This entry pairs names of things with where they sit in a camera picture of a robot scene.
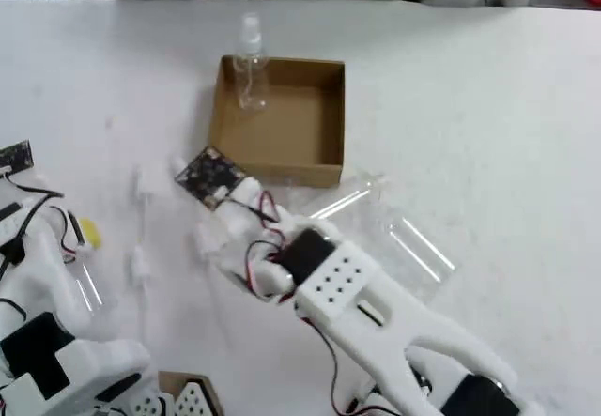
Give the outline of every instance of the yellow object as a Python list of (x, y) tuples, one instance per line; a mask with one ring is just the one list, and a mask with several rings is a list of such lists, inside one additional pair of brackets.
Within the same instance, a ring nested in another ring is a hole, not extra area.
[(102, 236), (100, 235), (100, 231), (96, 227), (96, 224), (86, 217), (83, 217), (79, 220), (79, 225), (82, 227), (82, 231), (84, 231), (84, 236), (87, 241), (92, 247), (99, 249), (102, 245)]

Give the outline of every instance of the cardboard box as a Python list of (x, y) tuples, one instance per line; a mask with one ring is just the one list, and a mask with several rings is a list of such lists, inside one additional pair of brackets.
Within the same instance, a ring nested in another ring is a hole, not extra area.
[(209, 141), (249, 174), (295, 185), (340, 182), (345, 151), (345, 64), (271, 58), (268, 106), (239, 108), (233, 57), (219, 69)]
[(215, 416), (223, 416), (222, 405), (208, 377), (183, 372), (159, 372), (159, 389), (164, 393), (170, 393), (176, 400), (189, 381), (195, 381), (200, 384), (203, 392), (206, 392), (208, 395), (210, 405), (214, 408), (213, 414)]

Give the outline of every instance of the white plastic bracket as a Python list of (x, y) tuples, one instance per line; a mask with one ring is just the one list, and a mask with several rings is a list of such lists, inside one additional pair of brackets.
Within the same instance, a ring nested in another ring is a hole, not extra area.
[(507, 390), (515, 386), (515, 372), (484, 342), (428, 310), (361, 248), (336, 241), (333, 225), (320, 221), (316, 229), (337, 247), (298, 288), (299, 311), (363, 367), (404, 415), (441, 416), (410, 370), (409, 346), (452, 357)]

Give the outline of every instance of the table surface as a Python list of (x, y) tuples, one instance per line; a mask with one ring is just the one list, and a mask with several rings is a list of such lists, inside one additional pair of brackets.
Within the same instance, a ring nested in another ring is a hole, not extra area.
[[(247, 10), (260, 13), (270, 54), (347, 63), (345, 174), (398, 180), (398, 204), (463, 264), (433, 307), (496, 348), (547, 414), (601, 408), (594, 12), (0, 1), (0, 145), (30, 139), (37, 171), (98, 223), (117, 309), (104, 333), (143, 332), (160, 368), (209, 375), (227, 414), (331, 414), (326, 348), (289, 306), (198, 266), (194, 203), (170, 184), (168, 159), (207, 141), (218, 61)], [(158, 186), (145, 323), (124, 266), (135, 164)], [(343, 359), (342, 375), (341, 400), (359, 371)]]

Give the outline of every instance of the plastic connector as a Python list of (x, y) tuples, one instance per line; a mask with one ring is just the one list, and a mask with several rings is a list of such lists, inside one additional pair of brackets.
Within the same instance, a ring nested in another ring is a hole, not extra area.
[(141, 245), (136, 245), (131, 252), (130, 258), (130, 278), (131, 284), (134, 287), (144, 288), (150, 278), (152, 272), (144, 258), (144, 250)]

